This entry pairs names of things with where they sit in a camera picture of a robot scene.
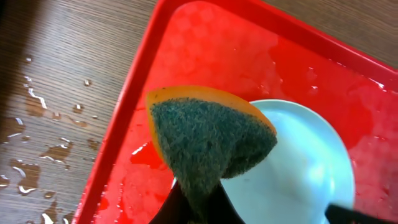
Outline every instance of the white bowl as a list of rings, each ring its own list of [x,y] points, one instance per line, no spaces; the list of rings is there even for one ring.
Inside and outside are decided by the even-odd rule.
[[[245,223],[320,224],[329,203],[352,208],[353,170],[333,127],[293,102],[251,103],[275,126],[278,143],[256,167],[221,181]]]

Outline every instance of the wooden table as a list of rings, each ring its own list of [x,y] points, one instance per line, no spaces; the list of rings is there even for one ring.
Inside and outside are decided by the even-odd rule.
[[[392,0],[268,2],[398,67]],[[0,19],[0,223],[45,223],[43,213],[55,223],[70,220],[154,4],[7,1]]]

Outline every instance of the water spill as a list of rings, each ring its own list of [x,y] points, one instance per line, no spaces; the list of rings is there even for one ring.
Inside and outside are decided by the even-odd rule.
[[[85,108],[85,107],[84,107],[83,105],[76,104],[76,105],[73,107],[73,112],[74,112],[74,113],[81,114],[81,113],[83,112],[84,108]]]
[[[97,150],[98,146],[101,144],[99,141],[94,141],[94,139],[89,138],[87,139],[87,143],[88,143],[88,147],[90,147],[90,149],[92,150]]]
[[[33,93],[33,88],[28,88],[28,97],[26,98],[26,111],[29,116],[42,117],[47,109],[45,100]]]
[[[85,121],[77,121],[77,120],[75,120],[75,119],[73,119],[73,118],[71,118],[71,117],[69,117],[69,116],[66,116],[73,124],[75,124],[75,125],[77,125],[77,126],[79,126],[79,127],[82,127],[82,128],[85,128],[85,127],[87,127],[87,122],[85,122]]]
[[[54,120],[54,121],[59,121],[59,120],[61,120],[61,114],[60,113],[58,113],[58,112],[53,112],[52,113],[52,119]]]
[[[33,57],[31,55],[26,55],[25,62],[26,63],[32,63],[33,62]]]
[[[5,175],[0,175],[0,190],[5,189],[10,184],[10,179]]]
[[[53,224],[56,223],[57,220],[57,199],[55,199],[52,203],[50,208],[46,209],[42,213],[42,223],[41,224]]]
[[[55,192],[53,192],[53,191],[46,192],[44,194],[44,199],[50,199],[50,198],[54,197],[54,195],[55,195]]]
[[[11,159],[9,165],[19,172],[22,180],[18,183],[18,193],[26,196],[37,190],[37,182],[41,173],[37,164],[24,164],[20,159]]]
[[[75,212],[70,212],[66,215],[63,216],[62,222],[63,224],[72,224],[73,216],[75,215]]]
[[[27,142],[29,142],[29,140],[30,140],[30,136],[23,136],[22,137],[22,142],[23,143],[27,143]]]
[[[93,81],[87,79],[87,80],[85,80],[84,84],[85,84],[85,86],[91,86],[93,84]]]
[[[53,162],[59,162],[66,165],[65,158],[70,155],[70,151],[73,148],[73,142],[66,138],[60,138],[65,144],[57,144],[49,147],[47,152],[40,155],[42,159],[49,159]]]
[[[8,143],[12,137],[20,135],[24,132],[26,126],[20,118],[6,118],[2,124],[0,131],[0,143]]]

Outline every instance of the red tray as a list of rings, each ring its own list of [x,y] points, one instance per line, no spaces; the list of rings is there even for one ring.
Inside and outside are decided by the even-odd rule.
[[[129,71],[74,223],[148,223],[173,175],[151,143],[148,90],[196,84],[305,105],[342,137],[355,209],[398,221],[397,70],[254,0],[161,0]]]

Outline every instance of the green scouring pad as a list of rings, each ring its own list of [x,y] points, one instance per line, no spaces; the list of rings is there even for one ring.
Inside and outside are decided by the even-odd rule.
[[[207,199],[220,179],[248,171],[277,143],[275,128],[258,109],[221,90],[175,86],[152,91],[147,110],[158,154],[203,223]]]

